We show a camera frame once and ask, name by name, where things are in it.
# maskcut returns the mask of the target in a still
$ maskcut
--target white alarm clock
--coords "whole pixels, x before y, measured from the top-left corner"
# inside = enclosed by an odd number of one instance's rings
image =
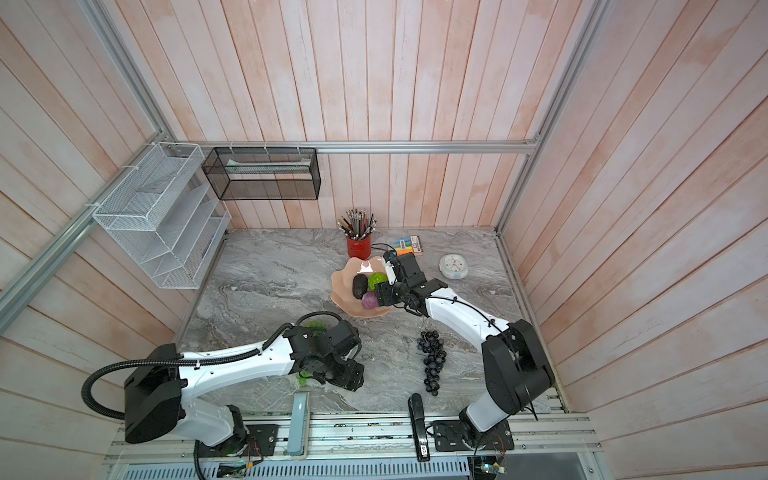
[[[467,260],[457,253],[449,253],[440,259],[440,273],[450,280],[459,280],[467,276]]]

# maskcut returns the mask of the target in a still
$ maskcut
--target bowl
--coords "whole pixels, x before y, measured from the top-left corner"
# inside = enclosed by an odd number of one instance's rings
[[[352,295],[352,280],[355,275],[364,273],[366,276],[371,276],[374,272],[386,273],[382,257],[371,257],[368,260],[350,258],[344,268],[331,273],[331,300],[341,310],[357,318],[373,318],[388,313],[392,309],[391,306],[367,309],[362,306],[362,300]]]

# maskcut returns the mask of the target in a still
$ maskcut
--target gray marble surface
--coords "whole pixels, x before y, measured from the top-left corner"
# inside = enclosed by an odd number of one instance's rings
[[[427,278],[443,279],[456,293],[503,319],[520,318],[492,230],[382,230],[373,241],[391,243],[410,234],[422,241],[425,252],[419,265]],[[439,259],[446,253],[467,259],[465,279],[447,280],[439,272]],[[359,329],[362,351],[357,361],[366,366],[365,385],[348,392],[309,380],[301,388],[311,391],[314,412],[402,412],[407,398],[420,392],[425,411],[454,415],[477,399],[485,391],[482,357],[448,327],[398,309],[372,319],[350,318],[331,301],[331,273],[347,260],[338,230],[235,230],[205,286],[180,351],[258,342],[305,313],[333,310]],[[424,392],[423,355],[415,345],[424,328],[440,332],[448,353],[437,397]],[[243,413],[290,412],[299,387],[296,376],[290,375],[242,382],[204,398],[237,405]]]

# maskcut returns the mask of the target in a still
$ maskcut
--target pencil holder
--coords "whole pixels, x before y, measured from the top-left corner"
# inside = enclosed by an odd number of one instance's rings
[[[346,238],[346,252],[349,257],[357,257],[361,260],[368,260],[371,256],[371,236],[368,235],[363,240],[352,240]]]

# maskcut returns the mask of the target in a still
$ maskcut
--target slotted plastic cable duct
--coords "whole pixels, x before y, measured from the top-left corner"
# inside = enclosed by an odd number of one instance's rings
[[[94,213],[160,288],[199,288],[230,222],[209,184],[189,186],[203,160],[199,145],[157,144]]]
[[[206,478],[216,478],[218,462],[200,466]],[[419,463],[415,458],[353,458],[348,460],[267,461],[248,469],[245,478],[282,478],[283,480],[396,480],[407,478],[449,478],[469,475],[466,457],[432,458]],[[115,480],[197,480],[190,463],[131,465],[124,476]]]

